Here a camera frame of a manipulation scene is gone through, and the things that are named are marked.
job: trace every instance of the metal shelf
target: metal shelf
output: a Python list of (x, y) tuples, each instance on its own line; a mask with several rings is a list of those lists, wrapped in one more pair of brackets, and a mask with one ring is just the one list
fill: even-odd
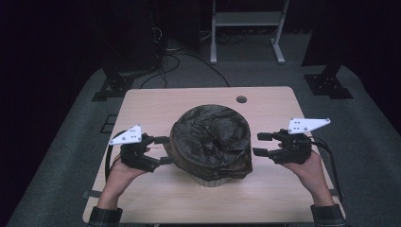
[(218, 62), (216, 46), (216, 27), (218, 26), (277, 26), (276, 36), (271, 39), (271, 45), (277, 61), (284, 64), (286, 61), (281, 52), (278, 42), (286, 20), (289, 0), (285, 0), (281, 11), (259, 11), (259, 12), (216, 12), (216, 0), (213, 0), (212, 15), (212, 42), (210, 44), (210, 62)]
[(281, 12), (217, 12), (216, 26), (278, 26)]

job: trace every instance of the sleeve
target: sleeve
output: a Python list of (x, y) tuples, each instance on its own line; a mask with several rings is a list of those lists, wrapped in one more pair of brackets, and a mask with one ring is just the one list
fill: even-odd
[(123, 210), (120, 208), (105, 210), (95, 206), (89, 217), (88, 227), (117, 227), (122, 214)]
[(321, 226), (348, 226), (344, 217), (342, 216), (342, 212), (340, 210), (340, 206), (335, 204), (333, 206), (310, 206), (312, 210), (313, 219), (315, 221), (316, 227)]

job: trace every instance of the human hand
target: human hand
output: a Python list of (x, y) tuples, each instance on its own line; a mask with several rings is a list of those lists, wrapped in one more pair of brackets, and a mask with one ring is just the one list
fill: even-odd
[(287, 163), (282, 166), (298, 176), (302, 185), (310, 192), (316, 206), (334, 205), (323, 174), (322, 158), (312, 150), (310, 157), (302, 164)]
[(112, 170), (97, 203), (97, 208), (115, 210), (118, 198), (124, 193), (131, 182), (145, 170), (131, 168), (121, 163), (120, 155), (114, 159)]

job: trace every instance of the gray carpet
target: gray carpet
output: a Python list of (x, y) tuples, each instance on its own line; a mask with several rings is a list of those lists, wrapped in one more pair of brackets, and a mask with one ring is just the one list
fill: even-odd
[[(266, 36), (248, 36), (234, 45), (218, 45), (214, 66), (233, 87), (289, 86), (305, 117), (330, 118), (332, 123), (313, 131), (333, 150), (340, 184), (346, 193), (343, 206), (352, 226), (401, 226), (401, 138), (365, 92), (360, 79), (346, 67), (338, 79), (354, 97), (330, 99), (313, 96), (304, 74), (321, 73), (323, 67), (301, 67), (308, 34), (283, 34), (280, 41), (287, 63), (279, 65)], [(200, 52), (185, 49), (209, 62), (209, 45)], [(188, 55), (175, 55), (180, 65), (166, 81), (152, 75), (137, 79), (138, 89), (225, 87), (224, 79), (207, 64)], [(177, 64), (164, 59), (164, 70)], [(110, 134), (100, 133), (109, 114), (118, 114), (122, 97), (91, 101), (105, 80), (94, 72), (82, 88), (70, 113), (47, 152), (8, 226), (85, 226), (82, 193), (92, 188)], [(295, 224), (289, 226), (312, 226)]]

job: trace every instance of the round object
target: round object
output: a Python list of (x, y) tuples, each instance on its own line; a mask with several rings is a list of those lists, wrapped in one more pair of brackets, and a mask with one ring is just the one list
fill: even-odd
[(165, 148), (178, 168), (204, 186), (243, 179), (253, 171), (248, 122), (228, 107), (202, 105), (189, 110), (173, 125)]

